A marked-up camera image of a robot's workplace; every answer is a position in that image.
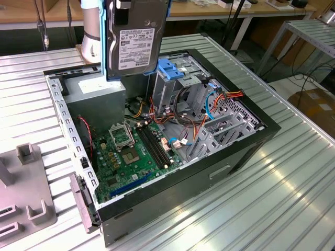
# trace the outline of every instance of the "gray plastic holder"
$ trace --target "gray plastic holder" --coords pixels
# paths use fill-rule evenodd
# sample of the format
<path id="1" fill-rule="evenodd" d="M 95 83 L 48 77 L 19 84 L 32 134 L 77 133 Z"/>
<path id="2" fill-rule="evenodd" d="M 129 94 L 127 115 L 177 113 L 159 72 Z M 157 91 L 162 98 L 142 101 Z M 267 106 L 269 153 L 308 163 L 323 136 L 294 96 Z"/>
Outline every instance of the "gray plastic holder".
<path id="1" fill-rule="evenodd" d="M 56 220 L 38 145 L 0 154 L 0 248 Z"/>

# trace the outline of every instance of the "motherboard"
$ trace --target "motherboard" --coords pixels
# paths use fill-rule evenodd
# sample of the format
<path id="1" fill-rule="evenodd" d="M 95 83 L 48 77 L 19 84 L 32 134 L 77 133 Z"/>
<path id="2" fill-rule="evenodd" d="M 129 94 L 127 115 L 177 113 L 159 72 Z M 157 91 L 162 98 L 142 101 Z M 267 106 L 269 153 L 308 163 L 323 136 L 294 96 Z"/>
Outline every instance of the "motherboard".
<path id="1" fill-rule="evenodd" d="M 141 127 L 117 125 L 93 142 L 99 181 L 95 194 L 99 203 L 183 165 L 154 122 Z"/>

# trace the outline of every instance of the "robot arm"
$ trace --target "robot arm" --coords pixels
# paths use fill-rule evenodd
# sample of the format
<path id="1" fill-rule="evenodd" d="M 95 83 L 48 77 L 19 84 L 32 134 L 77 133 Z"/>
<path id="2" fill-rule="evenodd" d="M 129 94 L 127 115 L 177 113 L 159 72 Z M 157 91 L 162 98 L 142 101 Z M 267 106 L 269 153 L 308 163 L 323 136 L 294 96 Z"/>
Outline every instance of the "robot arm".
<path id="1" fill-rule="evenodd" d="M 99 0 L 82 0 L 81 8 L 84 16 L 82 56 L 90 63 L 99 63 L 101 61 Z"/>

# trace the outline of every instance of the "aluminum extrusion table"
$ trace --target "aluminum extrusion table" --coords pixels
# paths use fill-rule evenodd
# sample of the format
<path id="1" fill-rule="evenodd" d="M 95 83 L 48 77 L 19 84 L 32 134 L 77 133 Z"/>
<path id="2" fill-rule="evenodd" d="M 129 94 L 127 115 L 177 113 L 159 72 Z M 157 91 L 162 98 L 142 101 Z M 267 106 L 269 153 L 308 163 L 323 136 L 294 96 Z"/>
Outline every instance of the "aluminum extrusion table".
<path id="1" fill-rule="evenodd" d="M 107 250 L 331 250 L 334 140 L 211 38 L 164 38 L 161 51 L 186 48 L 198 49 L 282 129 L 243 169 Z M 58 216 L 2 251 L 105 250 L 99 231 L 86 234 L 81 223 L 69 185 L 74 169 L 42 74 L 80 64 L 75 49 L 0 58 L 0 151 L 39 144 Z"/>
<path id="2" fill-rule="evenodd" d="M 281 51 L 278 58 L 281 58 L 283 55 L 285 55 L 297 37 L 304 39 L 306 42 L 314 45 L 321 51 L 321 53 L 319 53 L 317 58 L 314 60 L 314 64 L 320 60 L 323 52 L 332 58 L 335 58 L 335 27 L 327 25 L 324 22 L 316 19 L 285 21 L 267 49 L 266 53 L 263 55 L 260 66 L 257 70 L 258 75 L 262 72 L 269 57 L 272 55 L 274 49 L 280 42 L 286 30 L 291 31 L 293 35 L 287 42 L 284 49 Z"/>

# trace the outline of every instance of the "metal shelf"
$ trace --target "metal shelf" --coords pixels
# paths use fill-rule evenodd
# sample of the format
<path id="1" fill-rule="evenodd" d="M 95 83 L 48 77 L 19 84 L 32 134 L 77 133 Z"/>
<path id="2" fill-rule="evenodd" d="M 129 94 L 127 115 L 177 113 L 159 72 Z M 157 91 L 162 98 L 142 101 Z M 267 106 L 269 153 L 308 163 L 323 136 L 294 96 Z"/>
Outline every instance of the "metal shelf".
<path id="1" fill-rule="evenodd" d="M 279 29 L 277 35 L 273 39 L 266 53 L 264 54 L 260 66 L 257 70 L 259 75 L 265 67 L 269 57 L 272 55 L 274 49 L 280 42 L 283 34 L 286 30 L 293 33 L 288 44 L 285 46 L 285 52 L 292 45 L 293 41 L 300 37 L 306 42 L 314 45 L 322 52 L 328 54 L 332 58 L 335 58 L 335 27 L 327 25 L 320 20 L 298 20 L 298 21 L 285 21 Z"/>

